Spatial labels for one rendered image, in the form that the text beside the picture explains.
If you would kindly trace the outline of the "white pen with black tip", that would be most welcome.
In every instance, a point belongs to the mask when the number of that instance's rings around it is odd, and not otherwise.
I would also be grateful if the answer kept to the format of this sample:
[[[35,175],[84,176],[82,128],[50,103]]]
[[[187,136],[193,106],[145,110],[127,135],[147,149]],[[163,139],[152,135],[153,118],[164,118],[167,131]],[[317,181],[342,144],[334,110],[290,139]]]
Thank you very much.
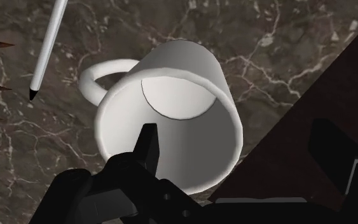
[[[57,37],[60,24],[62,18],[65,13],[65,9],[67,7],[69,0],[55,0],[55,4],[53,6],[52,14],[49,19],[48,27],[46,29],[45,37],[43,40],[43,44],[41,46],[41,50],[39,53],[38,61],[36,63],[36,67],[34,70],[34,74],[32,76],[31,84],[29,86],[29,100],[32,101],[36,94],[38,93],[41,84],[43,82],[43,78],[45,75],[45,71],[50,59],[50,55],[53,50],[53,46],[55,44],[55,39]]]

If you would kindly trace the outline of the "white mug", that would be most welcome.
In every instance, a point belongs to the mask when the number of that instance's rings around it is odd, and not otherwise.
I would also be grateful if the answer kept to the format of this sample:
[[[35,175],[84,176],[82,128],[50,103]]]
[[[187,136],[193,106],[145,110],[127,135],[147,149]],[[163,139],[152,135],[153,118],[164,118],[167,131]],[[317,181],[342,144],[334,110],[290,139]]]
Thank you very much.
[[[85,69],[83,97],[97,107],[95,139],[104,159],[132,151],[142,126],[158,127],[156,176],[191,195],[233,170],[243,127],[220,63],[204,46],[175,40],[143,59],[114,59]]]

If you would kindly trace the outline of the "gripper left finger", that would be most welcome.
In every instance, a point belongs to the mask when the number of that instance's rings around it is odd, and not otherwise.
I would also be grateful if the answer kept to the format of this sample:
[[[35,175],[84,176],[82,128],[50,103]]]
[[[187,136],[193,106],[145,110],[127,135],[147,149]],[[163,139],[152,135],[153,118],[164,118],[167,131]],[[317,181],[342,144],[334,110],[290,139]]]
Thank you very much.
[[[159,160],[158,129],[145,123],[134,150],[110,157],[93,175],[86,169],[68,169],[54,177],[29,224],[97,224],[100,209],[94,205],[76,216],[89,196],[113,192],[115,218],[125,224],[197,224],[203,207],[167,179],[154,172]]]

